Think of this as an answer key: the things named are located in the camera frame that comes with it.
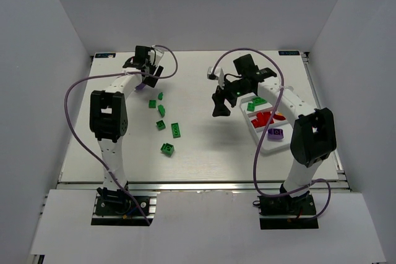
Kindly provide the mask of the purple round lego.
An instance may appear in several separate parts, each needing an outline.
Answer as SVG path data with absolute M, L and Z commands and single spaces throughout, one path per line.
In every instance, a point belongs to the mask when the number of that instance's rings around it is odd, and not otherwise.
M 282 140 L 284 139 L 283 130 L 279 128 L 268 129 L 267 138 L 269 140 Z

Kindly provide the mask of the red flower lego brick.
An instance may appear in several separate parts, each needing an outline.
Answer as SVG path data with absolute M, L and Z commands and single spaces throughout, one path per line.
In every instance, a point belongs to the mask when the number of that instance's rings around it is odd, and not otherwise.
M 282 115 L 281 113 L 275 113 L 273 115 L 273 118 L 277 121 L 285 121 L 286 117 L 284 115 Z

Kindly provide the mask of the purple lego brick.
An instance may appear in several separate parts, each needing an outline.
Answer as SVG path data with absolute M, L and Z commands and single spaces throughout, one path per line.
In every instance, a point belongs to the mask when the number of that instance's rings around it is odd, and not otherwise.
M 146 87 L 146 84 L 141 83 L 141 84 L 139 84 L 138 86 L 135 87 L 135 90 L 136 90 L 136 91 L 141 91 L 141 90 L 143 90 L 145 87 Z

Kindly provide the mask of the small red lego brick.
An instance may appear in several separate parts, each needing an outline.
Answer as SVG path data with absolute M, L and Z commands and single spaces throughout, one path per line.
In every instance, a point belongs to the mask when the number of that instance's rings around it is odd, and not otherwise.
M 258 119 L 253 119 L 253 120 L 251 121 L 251 123 L 252 123 L 252 125 L 253 125 L 254 128 L 262 127 L 262 124 L 261 124 L 261 122 L 260 122 Z

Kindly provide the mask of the green 2x3 lego plate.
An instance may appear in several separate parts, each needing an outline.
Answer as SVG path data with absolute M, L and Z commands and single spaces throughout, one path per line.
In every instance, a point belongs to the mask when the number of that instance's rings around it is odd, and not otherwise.
M 252 99 L 252 103 L 254 104 L 254 106 L 260 106 L 262 104 L 266 104 L 267 100 L 265 100 L 261 97 L 255 97 Z

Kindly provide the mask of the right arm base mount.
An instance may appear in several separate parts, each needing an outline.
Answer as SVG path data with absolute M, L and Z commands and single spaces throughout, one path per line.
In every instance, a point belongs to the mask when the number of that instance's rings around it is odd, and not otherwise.
M 259 210 L 261 230 L 318 229 L 316 206 L 308 192 L 302 197 L 258 196 L 252 205 Z

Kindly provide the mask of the small green lego brick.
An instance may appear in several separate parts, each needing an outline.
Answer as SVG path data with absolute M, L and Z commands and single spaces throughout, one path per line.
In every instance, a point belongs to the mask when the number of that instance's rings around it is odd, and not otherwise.
M 249 102 L 249 103 L 247 104 L 247 111 L 249 111 L 249 112 L 254 112 L 255 109 L 256 109 L 256 106 L 255 106 L 255 104 L 254 104 L 253 102 Z

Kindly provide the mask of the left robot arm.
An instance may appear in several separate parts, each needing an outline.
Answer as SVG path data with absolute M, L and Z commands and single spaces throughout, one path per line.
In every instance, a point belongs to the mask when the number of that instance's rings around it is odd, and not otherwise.
M 106 164 L 104 182 L 98 189 L 106 205 L 123 209 L 130 204 L 124 193 L 127 179 L 123 168 L 122 141 L 128 128 L 126 99 L 140 85 L 154 87 L 163 71 L 159 65 L 164 52 L 154 46 L 136 46 L 135 55 L 123 66 L 126 72 L 137 70 L 138 74 L 118 76 L 103 90 L 90 95 L 90 130 L 94 133 Z

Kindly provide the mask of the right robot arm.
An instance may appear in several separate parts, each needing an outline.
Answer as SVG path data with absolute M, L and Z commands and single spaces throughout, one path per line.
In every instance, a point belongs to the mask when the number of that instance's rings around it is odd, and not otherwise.
M 288 177 L 273 198 L 290 200 L 306 197 L 317 169 L 336 149 L 334 115 L 328 108 L 318 109 L 303 101 L 287 87 L 281 69 L 260 69 L 250 54 L 234 61 L 237 79 L 230 82 L 218 65 L 208 69 L 207 78 L 217 81 L 212 95 L 214 117 L 231 114 L 226 103 L 235 107 L 240 96 L 250 93 L 267 100 L 273 112 L 280 112 L 292 127 L 290 151 L 293 155 Z

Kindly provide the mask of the red 2x4 lego brick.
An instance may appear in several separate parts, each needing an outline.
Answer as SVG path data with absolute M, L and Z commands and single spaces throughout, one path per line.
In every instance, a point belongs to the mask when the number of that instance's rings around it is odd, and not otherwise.
M 258 120 L 261 122 L 262 127 L 266 126 L 266 125 L 265 125 L 265 121 L 264 121 L 264 115 L 263 115 L 262 112 L 258 112 L 258 113 L 256 114 L 256 118 L 255 118 L 255 119 L 258 119 Z

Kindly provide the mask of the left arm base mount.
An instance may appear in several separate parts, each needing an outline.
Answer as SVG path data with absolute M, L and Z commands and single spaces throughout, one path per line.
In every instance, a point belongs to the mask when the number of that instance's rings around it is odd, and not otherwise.
M 97 196 L 91 218 L 92 226 L 149 226 L 153 221 L 150 211 L 151 197 L 130 196 L 120 189 L 97 188 Z

